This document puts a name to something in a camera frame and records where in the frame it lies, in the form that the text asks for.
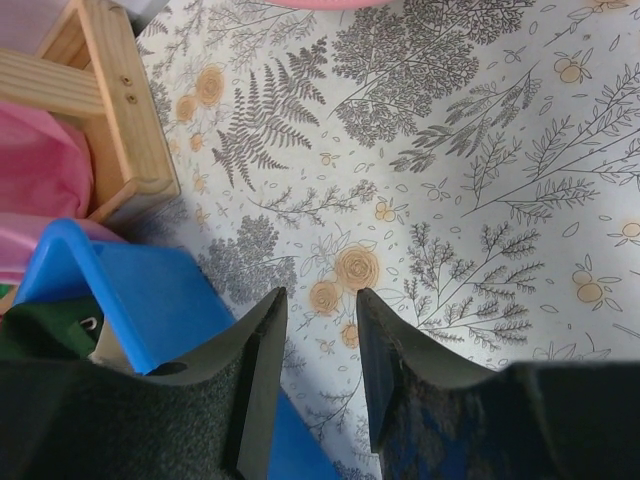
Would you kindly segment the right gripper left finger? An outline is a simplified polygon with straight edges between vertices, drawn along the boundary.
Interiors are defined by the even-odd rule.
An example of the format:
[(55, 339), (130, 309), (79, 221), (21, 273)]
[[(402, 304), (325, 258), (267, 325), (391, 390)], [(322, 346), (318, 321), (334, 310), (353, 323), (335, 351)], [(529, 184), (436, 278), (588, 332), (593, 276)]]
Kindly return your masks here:
[(5, 479), (263, 479), (287, 326), (277, 288), (147, 376), (87, 360), (1, 364)]

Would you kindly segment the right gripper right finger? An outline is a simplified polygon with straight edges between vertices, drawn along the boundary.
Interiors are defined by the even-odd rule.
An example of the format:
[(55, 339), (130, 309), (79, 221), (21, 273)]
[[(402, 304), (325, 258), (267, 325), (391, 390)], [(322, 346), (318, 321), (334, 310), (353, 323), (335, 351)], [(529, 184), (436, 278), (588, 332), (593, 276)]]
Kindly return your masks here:
[(357, 295), (371, 450), (387, 479), (635, 479), (635, 361), (493, 371)]

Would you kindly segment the blue plastic bin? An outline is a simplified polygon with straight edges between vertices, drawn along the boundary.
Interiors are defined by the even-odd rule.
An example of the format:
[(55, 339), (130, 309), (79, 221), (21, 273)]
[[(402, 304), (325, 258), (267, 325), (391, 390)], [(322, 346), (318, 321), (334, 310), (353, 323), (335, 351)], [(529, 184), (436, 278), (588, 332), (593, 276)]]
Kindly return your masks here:
[[(234, 319), (192, 257), (178, 249), (90, 239), (69, 219), (43, 231), (15, 298), (55, 302), (92, 296), (130, 365), (147, 376), (230, 328)], [(263, 479), (334, 479), (337, 471), (278, 392)]]

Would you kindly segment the pink t-shirt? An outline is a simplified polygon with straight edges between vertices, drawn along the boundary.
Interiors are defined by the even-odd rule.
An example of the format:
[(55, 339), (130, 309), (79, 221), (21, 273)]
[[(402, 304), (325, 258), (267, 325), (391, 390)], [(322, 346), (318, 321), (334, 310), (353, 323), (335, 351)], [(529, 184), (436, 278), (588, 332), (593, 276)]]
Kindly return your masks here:
[(92, 240), (122, 239), (87, 218), (94, 186), (84, 135), (44, 110), (1, 104), (1, 283), (22, 281), (44, 229), (75, 220)]

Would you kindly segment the pink bucket hat strawberry logo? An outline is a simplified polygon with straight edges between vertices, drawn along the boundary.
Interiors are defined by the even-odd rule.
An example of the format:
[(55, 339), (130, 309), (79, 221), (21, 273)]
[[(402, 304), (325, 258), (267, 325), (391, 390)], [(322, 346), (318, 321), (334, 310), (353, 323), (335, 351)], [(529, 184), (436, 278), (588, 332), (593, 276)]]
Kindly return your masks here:
[(340, 11), (377, 7), (388, 4), (390, 0), (268, 0), (268, 3), (307, 10)]

